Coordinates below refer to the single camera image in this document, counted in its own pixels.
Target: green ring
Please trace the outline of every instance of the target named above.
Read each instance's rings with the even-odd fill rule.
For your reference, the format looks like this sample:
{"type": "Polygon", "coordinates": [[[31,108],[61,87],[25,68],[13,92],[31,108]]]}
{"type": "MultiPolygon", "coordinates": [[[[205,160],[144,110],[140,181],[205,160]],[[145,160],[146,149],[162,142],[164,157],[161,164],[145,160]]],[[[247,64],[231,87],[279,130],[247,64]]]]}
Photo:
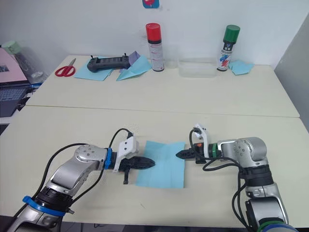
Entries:
{"type": "Polygon", "coordinates": [[[216,148],[218,147],[218,144],[215,143],[212,145],[212,157],[217,157],[216,148]]]}
{"type": "Polygon", "coordinates": [[[267,221],[262,223],[262,225],[260,225],[260,227],[257,229],[257,232],[261,232],[262,229],[271,224],[284,224],[284,223],[282,221],[267,221]]]}

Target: scissors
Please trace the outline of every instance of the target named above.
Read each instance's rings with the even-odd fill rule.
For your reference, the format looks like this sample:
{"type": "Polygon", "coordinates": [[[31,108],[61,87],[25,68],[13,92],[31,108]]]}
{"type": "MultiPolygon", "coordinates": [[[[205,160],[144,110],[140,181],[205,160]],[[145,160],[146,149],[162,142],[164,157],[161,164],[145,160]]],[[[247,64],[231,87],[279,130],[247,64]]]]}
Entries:
{"type": "Polygon", "coordinates": [[[76,61],[76,58],[74,58],[68,66],[63,66],[62,68],[58,69],[55,72],[55,75],[56,76],[65,76],[65,77],[72,76],[75,73],[75,70],[76,70],[75,67],[73,66],[75,61],[76,61]]]}

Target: clear plastic container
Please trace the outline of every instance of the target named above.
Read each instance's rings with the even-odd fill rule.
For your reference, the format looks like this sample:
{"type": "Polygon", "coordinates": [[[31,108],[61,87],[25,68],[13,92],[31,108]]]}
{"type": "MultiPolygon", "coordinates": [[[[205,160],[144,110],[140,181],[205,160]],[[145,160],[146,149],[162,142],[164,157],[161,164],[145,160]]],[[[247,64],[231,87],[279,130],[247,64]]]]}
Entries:
{"type": "Polygon", "coordinates": [[[212,78],[217,74],[217,59],[199,54],[178,55],[179,74],[183,77],[212,78]]]}
{"type": "Polygon", "coordinates": [[[2,45],[2,47],[7,53],[14,55],[17,63],[30,84],[43,83],[46,80],[46,75],[42,71],[36,69],[31,62],[30,57],[27,56],[25,50],[20,47],[16,41],[6,42],[2,45]]]}

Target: blue ring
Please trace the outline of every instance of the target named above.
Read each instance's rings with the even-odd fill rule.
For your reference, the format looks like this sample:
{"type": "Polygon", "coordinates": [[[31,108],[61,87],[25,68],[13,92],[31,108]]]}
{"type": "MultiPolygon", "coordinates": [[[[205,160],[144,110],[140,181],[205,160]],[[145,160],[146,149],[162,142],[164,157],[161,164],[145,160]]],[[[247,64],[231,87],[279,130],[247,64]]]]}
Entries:
{"type": "Polygon", "coordinates": [[[292,231],[298,232],[298,230],[296,230],[294,227],[287,225],[287,224],[271,224],[266,226],[263,231],[267,232],[268,230],[271,230],[273,228],[287,228],[290,229],[292,231]]]}
{"type": "Polygon", "coordinates": [[[23,202],[27,203],[28,205],[30,205],[32,208],[36,210],[39,210],[41,212],[44,212],[44,213],[47,213],[53,216],[63,217],[66,214],[66,212],[61,212],[61,211],[45,208],[37,204],[36,202],[34,202],[30,196],[25,196],[23,198],[23,202]]]}
{"type": "Polygon", "coordinates": [[[108,169],[110,164],[112,162],[112,149],[111,148],[107,148],[107,156],[106,156],[106,160],[105,160],[105,167],[104,169],[108,169]]]}

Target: black remote controller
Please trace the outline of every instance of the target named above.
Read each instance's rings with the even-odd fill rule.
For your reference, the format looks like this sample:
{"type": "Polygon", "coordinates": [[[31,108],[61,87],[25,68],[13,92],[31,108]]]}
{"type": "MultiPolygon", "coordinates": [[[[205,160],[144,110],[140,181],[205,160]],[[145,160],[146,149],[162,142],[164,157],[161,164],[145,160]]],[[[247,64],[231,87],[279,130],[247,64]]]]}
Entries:
{"type": "Polygon", "coordinates": [[[87,64],[89,71],[95,73],[98,70],[106,69],[128,69],[130,67],[129,57],[126,55],[122,57],[113,57],[113,58],[93,58],[87,64]]]}

